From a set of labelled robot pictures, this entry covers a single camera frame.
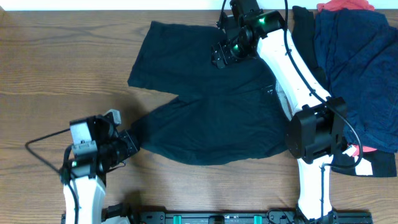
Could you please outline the black shorts with white waistband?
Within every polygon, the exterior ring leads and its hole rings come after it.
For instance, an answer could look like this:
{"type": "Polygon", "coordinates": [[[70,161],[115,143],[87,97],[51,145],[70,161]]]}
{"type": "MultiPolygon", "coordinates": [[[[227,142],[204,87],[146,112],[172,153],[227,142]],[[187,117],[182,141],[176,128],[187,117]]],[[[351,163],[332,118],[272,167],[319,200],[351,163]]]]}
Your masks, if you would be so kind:
{"type": "Polygon", "coordinates": [[[200,166],[287,149],[273,73],[256,59],[214,66],[211,46],[224,38],[215,27],[151,23],[127,82],[175,97],[132,123],[142,148],[200,166]]]}

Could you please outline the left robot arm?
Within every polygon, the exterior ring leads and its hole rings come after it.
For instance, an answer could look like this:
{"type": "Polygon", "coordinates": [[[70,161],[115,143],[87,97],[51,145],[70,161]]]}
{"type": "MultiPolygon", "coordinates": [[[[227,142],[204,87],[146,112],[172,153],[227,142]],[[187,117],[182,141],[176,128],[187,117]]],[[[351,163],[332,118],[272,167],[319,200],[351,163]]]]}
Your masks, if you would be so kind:
{"type": "Polygon", "coordinates": [[[133,223],[127,205],[104,208],[106,174],[119,168],[139,151],[139,144],[127,131],[105,132],[96,137],[90,131],[70,128],[73,144],[65,151],[60,169],[66,211],[63,223],[133,223]]]}

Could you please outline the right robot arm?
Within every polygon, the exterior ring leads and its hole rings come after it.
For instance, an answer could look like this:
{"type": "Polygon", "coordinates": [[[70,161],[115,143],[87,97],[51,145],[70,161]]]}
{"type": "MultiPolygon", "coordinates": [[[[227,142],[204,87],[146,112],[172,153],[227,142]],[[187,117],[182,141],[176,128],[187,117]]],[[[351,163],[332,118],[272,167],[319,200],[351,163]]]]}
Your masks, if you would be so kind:
{"type": "Polygon", "coordinates": [[[285,141],[297,159],[300,197],[295,223],[335,223],[329,198],[332,160],[342,141],[346,105],[319,84],[298,53],[278,11],[221,12],[217,27],[226,40],[212,46],[212,62],[226,68],[256,56],[273,72],[289,119],[285,141]]]}

